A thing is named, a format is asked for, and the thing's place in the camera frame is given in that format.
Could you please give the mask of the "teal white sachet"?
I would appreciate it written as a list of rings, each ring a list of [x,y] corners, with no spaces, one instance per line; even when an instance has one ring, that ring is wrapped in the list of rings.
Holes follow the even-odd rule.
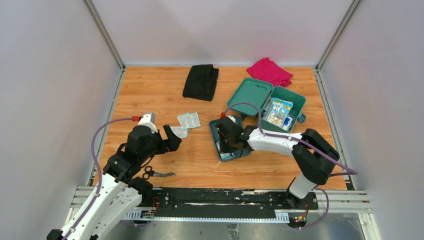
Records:
[[[227,160],[230,160],[230,159],[233,158],[231,153],[223,153],[223,152],[221,152],[220,143],[219,142],[216,142],[216,148],[217,148],[217,152],[218,152],[218,155],[219,155],[221,161],[224,162],[224,161],[227,161]]]

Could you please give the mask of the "light blue mask packet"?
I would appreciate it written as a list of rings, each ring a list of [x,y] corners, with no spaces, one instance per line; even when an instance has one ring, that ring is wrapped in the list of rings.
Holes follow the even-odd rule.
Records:
[[[283,128],[284,122],[288,117],[293,105],[294,104],[291,101],[272,97],[265,108],[264,116],[262,119],[274,126]]]

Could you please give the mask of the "teal medicine box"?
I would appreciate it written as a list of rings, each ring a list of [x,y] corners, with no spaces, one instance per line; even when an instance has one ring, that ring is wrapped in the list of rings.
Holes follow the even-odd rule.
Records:
[[[292,108],[288,112],[288,117],[291,118],[290,123],[286,128],[278,127],[266,120],[261,120],[261,127],[264,130],[289,133],[293,130],[296,123],[304,123],[306,120],[305,114],[302,113],[303,107],[306,103],[306,98],[298,93],[295,93],[282,86],[273,86],[269,82],[254,78],[245,78],[239,87],[234,91],[234,94],[227,102],[227,106],[232,110],[241,114],[241,119],[244,120],[246,116],[254,117],[258,114],[256,109],[248,104],[250,103],[261,110],[264,117],[268,111],[268,105],[272,99],[276,98],[282,101],[293,103]]]

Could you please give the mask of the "small white blue bottle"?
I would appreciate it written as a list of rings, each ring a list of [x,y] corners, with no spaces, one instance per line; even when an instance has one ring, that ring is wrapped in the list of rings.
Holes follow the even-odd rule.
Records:
[[[288,131],[293,124],[293,120],[294,119],[290,115],[288,115],[284,120],[282,129],[285,130],[285,131]]]

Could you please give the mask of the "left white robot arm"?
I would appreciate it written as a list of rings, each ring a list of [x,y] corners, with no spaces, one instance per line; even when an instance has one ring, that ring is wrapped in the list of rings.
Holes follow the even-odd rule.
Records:
[[[182,142],[169,125],[163,127],[167,136],[163,139],[155,118],[153,112],[130,118],[137,124],[126,142],[99,170],[97,185],[78,212],[62,228],[52,229],[48,240],[101,240],[134,207],[152,203],[153,185],[137,174],[153,157],[175,152]]]

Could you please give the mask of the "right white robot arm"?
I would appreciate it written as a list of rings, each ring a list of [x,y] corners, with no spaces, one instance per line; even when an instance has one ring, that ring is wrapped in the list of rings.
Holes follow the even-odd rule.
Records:
[[[217,120],[215,129],[222,153],[267,151],[295,160],[300,174],[289,184],[283,197],[292,209],[301,207],[314,187],[327,183],[340,159],[336,149],[311,128],[303,133],[282,133],[255,125],[242,127],[233,116],[225,116]]]

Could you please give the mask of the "dark teal divided tray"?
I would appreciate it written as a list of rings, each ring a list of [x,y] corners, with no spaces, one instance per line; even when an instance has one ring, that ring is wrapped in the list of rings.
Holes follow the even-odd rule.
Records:
[[[243,127],[243,126],[242,126],[242,121],[241,121],[241,119],[240,119],[238,116],[236,116],[236,115],[226,115],[226,116],[230,116],[230,118],[231,118],[231,119],[232,119],[232,120],[233,120],[236,124],[238,124],[238,125],[240,125],[241,127]],[[217,151],[217,146],[216,146],[216,142],[219,142],[219,141],[220,141],[220,137],[219,137],[218,131],[217,131],[216,127],[215,127],[215,125],[216,125],[216,123],[217,123],[217,121],[218,121],[219,119],[212,120],[212,121],[209,123],[209,128],[210,128],[211,135],[212,135],[212,138],[213,138],[213,143],[214,143],[214,146],[215,146],[215,150],[216,150],[216,152],[217,152],[217,155],[218,155],[219,160],[221,161],[220,156],[219,156],[218,151]],[[227,161],[235,160],[235,159],[238,159],[238,158],[246,157],[246,156],[248,156],[250,153],[251,153],[251,151],[248,151],[248,150],[236,150],[235,152],[232,152],[232,153],[231,153],[231,155],[232,155],[232,159],[225,160],[225,161],[221,161],[221,162],[227,162]]]

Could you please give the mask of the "black folded cloth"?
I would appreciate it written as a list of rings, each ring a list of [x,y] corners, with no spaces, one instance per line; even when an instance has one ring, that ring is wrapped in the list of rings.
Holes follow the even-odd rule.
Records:
[[[219,69],[213,64],[191,67],[184,84],[182,96],[202,101],[212,101],[215,95]]]

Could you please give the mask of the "pink folded cloth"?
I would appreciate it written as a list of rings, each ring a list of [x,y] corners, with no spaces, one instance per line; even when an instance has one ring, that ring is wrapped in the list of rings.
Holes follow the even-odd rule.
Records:
[[[248,67],[246,71],[252,78],[271,83],[274,87],[286,88],[292,83],[291,78],[294,76],[268,57],[258,60]]]

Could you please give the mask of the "black handled scissors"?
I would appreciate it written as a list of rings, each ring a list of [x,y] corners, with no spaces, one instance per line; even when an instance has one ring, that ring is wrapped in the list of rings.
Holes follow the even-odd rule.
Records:
[[[165,177],[174,177],[174,176],[176,176],[176,174],[173,172],[160,173],[158,171],[153,170],[153,168],[149,165],[147,165],[144,168],[144,173],[142,174],[142,178],[145,180],[149,180],[151,177],[165,178]]]

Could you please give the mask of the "black metal base rail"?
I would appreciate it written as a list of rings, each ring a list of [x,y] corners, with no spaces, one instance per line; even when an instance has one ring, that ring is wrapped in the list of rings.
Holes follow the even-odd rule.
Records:
[[[313,190],[290,205],[282,189],[155,187],[148,203],[133,207],[126,220],[294,224],[313,214],[372,214],[361,190]]]

